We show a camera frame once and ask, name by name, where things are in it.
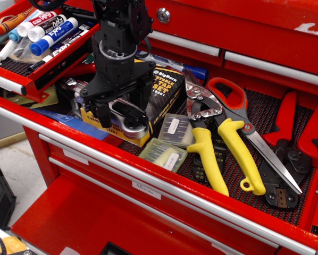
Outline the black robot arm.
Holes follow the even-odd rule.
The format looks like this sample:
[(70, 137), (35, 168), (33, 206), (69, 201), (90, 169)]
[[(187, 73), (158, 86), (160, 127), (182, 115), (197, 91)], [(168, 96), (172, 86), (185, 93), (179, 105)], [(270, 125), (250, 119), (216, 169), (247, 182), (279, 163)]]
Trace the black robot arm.
[(144, 1), (93, 1), (101, 29), (92, 37), (96, 74), (80, 91), (85, 110), (104, 128), (112, 125), (109, 103), (125, 94), (147, 107), (156, 64), (135, 62), (138, 46), (153, 31)]

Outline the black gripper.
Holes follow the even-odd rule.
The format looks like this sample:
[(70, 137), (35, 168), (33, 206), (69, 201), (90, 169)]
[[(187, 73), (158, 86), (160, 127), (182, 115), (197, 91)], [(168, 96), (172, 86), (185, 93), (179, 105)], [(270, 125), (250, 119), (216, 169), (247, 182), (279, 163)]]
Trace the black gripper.
[(93, 51), (96, 74), (81, 90), (85, 111), (91, 111), (103, 128), (112, 126), (108, 103), (126, 94), (130, 102), (145, 110), (152, 93), (153, 61), (135, 61), (135, 53), (128, 56), (107, 56)]

